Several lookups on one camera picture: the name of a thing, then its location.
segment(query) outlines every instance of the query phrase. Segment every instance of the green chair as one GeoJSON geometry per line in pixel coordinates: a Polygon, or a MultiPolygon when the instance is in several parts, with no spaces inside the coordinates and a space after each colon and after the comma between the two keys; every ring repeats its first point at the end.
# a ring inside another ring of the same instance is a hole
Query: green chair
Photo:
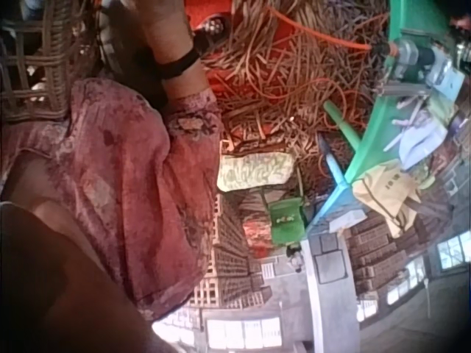
{"type": "Polygon", "coordinates": [[[304,193],[299,168],[297,168],[297,178],[300,186],[300,197],[267,203],[262,188],[262,201],[272,222],[273,244],[286,245],[299,242],[304,238],[305,216],[302,212],[304,193]]]}

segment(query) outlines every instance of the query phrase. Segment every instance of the wicker basket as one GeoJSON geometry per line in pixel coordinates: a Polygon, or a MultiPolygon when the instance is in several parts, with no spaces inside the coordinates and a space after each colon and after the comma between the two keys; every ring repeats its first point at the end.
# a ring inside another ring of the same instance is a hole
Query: wicker basket
{"type": "Polygon", "coordinates": [[[67,118],[72,84],[99,58],[93,0],[44,4],[42,21],[0,22],[2,123],[67,118]]]}

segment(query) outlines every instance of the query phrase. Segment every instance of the black wristband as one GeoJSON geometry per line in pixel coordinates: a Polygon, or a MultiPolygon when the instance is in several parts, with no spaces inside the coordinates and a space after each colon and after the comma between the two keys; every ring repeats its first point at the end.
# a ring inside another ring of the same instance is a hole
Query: black wristband
{"type": "Polygon", "coordinates": [[[185,54],[179,60],[166,64],[156,63],[159,76],[161,79],[173,79],[175,77],[181,76],[198,59],[199,54],[193,47],[187,54],[185,54]]]}

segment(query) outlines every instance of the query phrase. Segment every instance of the red floral shirt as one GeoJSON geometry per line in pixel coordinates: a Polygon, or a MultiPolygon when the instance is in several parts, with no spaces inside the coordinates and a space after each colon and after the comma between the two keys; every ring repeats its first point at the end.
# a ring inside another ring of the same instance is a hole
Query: red floral shirt
{"type": "Polygon", "coordinates": [[[56,201],[138,309],[159,318],[206,272],[220,118],[209,89],[173,102],[162,119],[129,88],[83,80],[70,121],[3,127],[0,192],[22,151],[47,157],[56,201]]]}

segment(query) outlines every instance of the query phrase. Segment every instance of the bare skin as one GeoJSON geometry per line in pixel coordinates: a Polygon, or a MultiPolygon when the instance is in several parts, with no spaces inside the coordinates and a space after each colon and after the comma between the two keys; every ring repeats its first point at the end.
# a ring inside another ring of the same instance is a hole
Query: bare skin
{"type": "MultiPolygon", "coordinates": [[[[157,62],[190,51],[183,0],[135,0],[135,6],[157,62]]],[[[208,87],[200,61],[164,82],[170,104],[208,87]]],[[[36,352],[173,352],[106,275],[72,215],[55,199],[43,158],[22,155],[2,194],[3,201],[23,208],[1,208],[2,220],[8,220],[1,223],[7,326],[34,339],[36,352]]]]}

